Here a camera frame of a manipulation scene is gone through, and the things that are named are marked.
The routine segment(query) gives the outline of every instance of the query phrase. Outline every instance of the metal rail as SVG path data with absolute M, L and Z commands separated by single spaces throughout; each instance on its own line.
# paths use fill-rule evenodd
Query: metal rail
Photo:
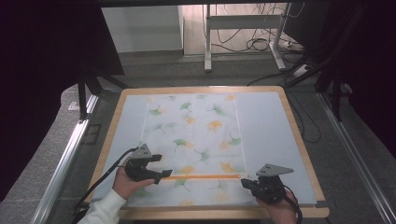
M 382 189 L 375 181 L 375 178 L 368 169 L 366 163 L 361 157 L 361 154 L 349 137 L 349 134 L 347 133 L 347 130 L 345 129 L 343 123 L 339 122 L 333 114 L 332 103 L 329 101 L 326 93 L 318 93 L 318 98 L 322 102 L 323 107 L 325 108 L 325 111 L 335 131 L 337 132 L 342 144 L 344 145 L 348 157 L 352 161 L 356 171 L 361 177 L 361 182 L 363 183 L 364 187 L 366 187 L 379 214 L 384 219 L 384 223 L 396 223 L 396 216 L 393 212 L 393 209 L 390 207 L 387 197 L 384 195 Z
M 61 160 L 59 161 L 58 166 L 56 167 L 56 170 L 52 176 L 52 179 L 50 180 L 49 185 L 47 186 L 47 189 L 44 192 L 43 197 L 41 198 L 40 204 L 35 210 L 35 214 L 30 222 L 31 224 L 41 224 L 47 221 L 47 218 L 50 215 L 50 210 L 55 203 L 59 190 L 64 183 L 67 171 L 70 167 L 74 155 L 76 154 L 78 143 L 81 140 L 85 129 L 87 128 L 89 118 L 93 109 L 95 108 L 97 100 L 97 96 L 92 95 L 90 97 L 87 103 L 88 116 L 86 119 L 79 122 L 75 130 L 73 131 L 73 134 L 70 137 L 69 142 L 67 143 L 64 154 L 62 155 Z

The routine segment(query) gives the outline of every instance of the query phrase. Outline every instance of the white fabric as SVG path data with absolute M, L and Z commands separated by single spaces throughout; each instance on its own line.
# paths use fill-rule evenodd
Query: white fabric
M 112 224 L 120 220 L 119 211 L 126 200 L 113 189 L 101 201 L 93 203 L 87 215 L 78 224 Z

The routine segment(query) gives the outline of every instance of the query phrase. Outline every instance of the black curtain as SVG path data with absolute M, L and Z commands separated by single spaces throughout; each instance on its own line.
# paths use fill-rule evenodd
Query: black curtain
M 55 120 L 62 92 L 78 83 L 82 66 L 108 75 L 123 71 L 99 7 L 5 2 L 0 30 L 3 201 Z

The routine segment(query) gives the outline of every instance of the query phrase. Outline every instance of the orange line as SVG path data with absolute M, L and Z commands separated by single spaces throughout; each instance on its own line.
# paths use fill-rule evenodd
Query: orange line
M 241 175 L 172 175 L 165 179 L 239 179 Z

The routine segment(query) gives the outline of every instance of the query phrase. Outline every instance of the printed pattern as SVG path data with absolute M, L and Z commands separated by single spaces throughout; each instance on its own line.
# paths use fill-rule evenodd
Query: printed pattern
M 234 95 L 149 97 L 143 127 L 140 143 L 146 143 L 152 154 L 163 155 L 161 161 L 151 162 L 148 169 L 172 169 L 176 179 L 162 180 L 159 186 L 139 190 L 129 200 L 129 206 L 251 201 L 251 195 L 242 188 L 239 178 L 202 178 L 205 175 L 247 174 Z

